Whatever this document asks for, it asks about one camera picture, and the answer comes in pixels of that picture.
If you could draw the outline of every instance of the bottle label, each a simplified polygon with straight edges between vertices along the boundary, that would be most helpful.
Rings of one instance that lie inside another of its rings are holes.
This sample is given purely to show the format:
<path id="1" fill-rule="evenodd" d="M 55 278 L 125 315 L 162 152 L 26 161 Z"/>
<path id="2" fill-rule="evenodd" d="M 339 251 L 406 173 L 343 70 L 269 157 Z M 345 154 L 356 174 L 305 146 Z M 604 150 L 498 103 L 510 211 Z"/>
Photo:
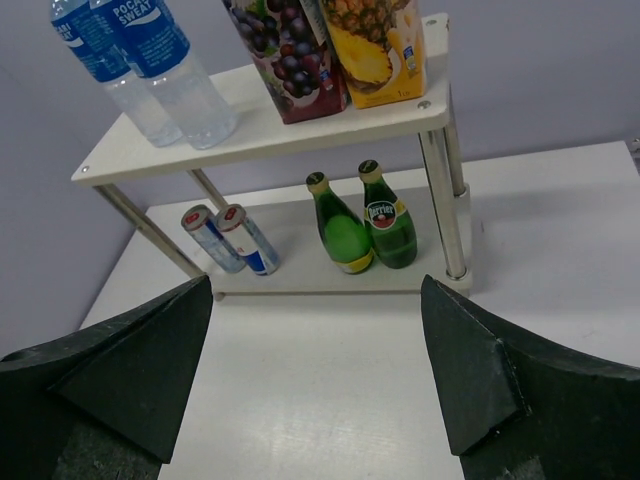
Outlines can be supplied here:
<path id="1" fill-rule="evenodd" d="M 342 270 L 344 273 L 358 273 L 367 268 L 372 261 L 373 249 L 369 250 L 369 253 L 367 253 L 364 257 L 354 260 L 353 262 L 335 262 L 335 264 L 340 267 L 340 270 Z"/>
<path id="2" fill-rule="evenodd" d="M 97 81 L 110 82 L 129 72 L 113 40 L 92 15 L 88 2 L 52 25 Z"/>
<path id="3" fill-rule="evenodd" d="M 377 230 L 388 230 L 393 227 L 399 216 L 407 211 L 401 200 L 396 203 L 387 201 L 371 202 L 364 209 L 364 219 Z"/>
<path id="4" fill-rule="evenodd" d="M 164 0 L 113 0 L 92 11 L 139 76 L 162 75 L 189 53 L 189 40 Z"/>

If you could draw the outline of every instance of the energy drink can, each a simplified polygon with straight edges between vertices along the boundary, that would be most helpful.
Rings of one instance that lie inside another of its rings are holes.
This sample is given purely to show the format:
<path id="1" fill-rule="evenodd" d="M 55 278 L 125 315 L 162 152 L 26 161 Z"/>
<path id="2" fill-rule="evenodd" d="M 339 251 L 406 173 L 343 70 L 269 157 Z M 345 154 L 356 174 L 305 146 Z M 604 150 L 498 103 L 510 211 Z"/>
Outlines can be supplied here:
<path id="1" fill-rule="evenodd" d="M 258 226 L 240 205 L 229 205 L 216 215 L 216 228 L 256 275 L 271 275 L 280 258 Z"/>
<path id="2" fill-rule="evenodd" d="M 213 212 L 206 205 L 190 208 L 182 217 L 182 228 L 227 273 L 242 270 L 246 263 L 216 229 Z"/>

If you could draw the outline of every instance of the blue label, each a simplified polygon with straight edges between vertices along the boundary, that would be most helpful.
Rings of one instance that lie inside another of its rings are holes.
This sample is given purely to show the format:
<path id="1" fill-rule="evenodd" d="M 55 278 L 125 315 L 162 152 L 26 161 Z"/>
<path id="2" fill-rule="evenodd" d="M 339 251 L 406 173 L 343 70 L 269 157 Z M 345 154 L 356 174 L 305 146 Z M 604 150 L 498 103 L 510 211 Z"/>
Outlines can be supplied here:
<path id="1" fill-rule="evenodd" d="M 89 3 L 52 22 L 52 25 L 97 81 L 110 82 L 129 72 L 130 68 L 113 40 L 91 13 Z"/>
<path id="2" fill-rule="evenodd" d="M 189 40 L 163 0 L 113 0 L 93 12 L 141 77 L 162 75 L 189 53 Z"/>
<path id="3" fill-rule="evenodd" d="M 247 255 L 244 260 L 256 275 L 270 275 L 276 269 L 276 265 L 260 250 Z"/>
<path id="4" fill-rule="evenodd" d="M 266 255 L 268 264 L 270 264 L 271 267 L 277 267 L 278 264 L 280 263 L 280 257 L 278 256 L 278 253 L 276 252 L 276 250 L 271 246 L 269 241 L 266 239 L 266 237 L 262 233 L 262 230 L 260 230 L 258 226 L 255 224 L 255 222 L 251 220 L 251 218 L 249 217 L 245 218 L 244 223 L 247 227 L 247 230 L 253 237 L 253 240 L 256 242 L 256 245 L 258 245 L 258 250 L 262 251 L 262 253 Z"/>
<path id="5" fill-rule="evenodd" d="M 222 234 L 220 233 L 220 231 L 215 227 L 215 225 L 213 224 L 212 221 L 207 220 L 207 222 L 205 223 L 205 226 L 207 227 L 207 229 L 213 233 L 215 235 L 215 237 L 220 240 L 222 243 L 225 244 L 225 246 L 229 243 L 227 242 L 224 237 L 222 236 Z"/>

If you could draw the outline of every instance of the perrier bottle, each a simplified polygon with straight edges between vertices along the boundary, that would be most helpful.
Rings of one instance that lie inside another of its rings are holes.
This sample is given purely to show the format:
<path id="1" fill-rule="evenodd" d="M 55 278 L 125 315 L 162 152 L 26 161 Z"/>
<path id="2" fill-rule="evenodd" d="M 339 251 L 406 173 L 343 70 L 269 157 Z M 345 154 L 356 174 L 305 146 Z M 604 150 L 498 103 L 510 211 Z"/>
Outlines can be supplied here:
<path id="1" fill-rule="evenodd" d="M 364 183 L 364 220 L 378 258 L 389 268 L 404 268 L 416 259 L 416 229 L 404 203 L 382 178 L 375 160 L 358 168 Z"/>
<path id="2" fill-rule="evenodd" d="M 324 173 L 307 177 L 316 204 L 318 231 L 333 262 L 345 273 L 362 273 L 373 261 L 371 239 L 362 221 L 329 187 Z"/>

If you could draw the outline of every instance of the juice carton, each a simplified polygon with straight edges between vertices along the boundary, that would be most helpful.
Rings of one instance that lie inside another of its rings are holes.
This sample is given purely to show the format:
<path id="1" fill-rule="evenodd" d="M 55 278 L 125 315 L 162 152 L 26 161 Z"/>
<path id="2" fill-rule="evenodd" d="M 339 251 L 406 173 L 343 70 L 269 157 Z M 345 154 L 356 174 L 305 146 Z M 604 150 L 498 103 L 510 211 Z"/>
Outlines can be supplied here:
<path id="1" fill-rule="evenodd" d="M 357 108 L 426 93 L 417 0 L 320 0 Z"/>
<path id="2" fill-rule="evenodd" d="M 348 94 L 315 0 L 223 0 L 286 124 L 343 111 Z"/>

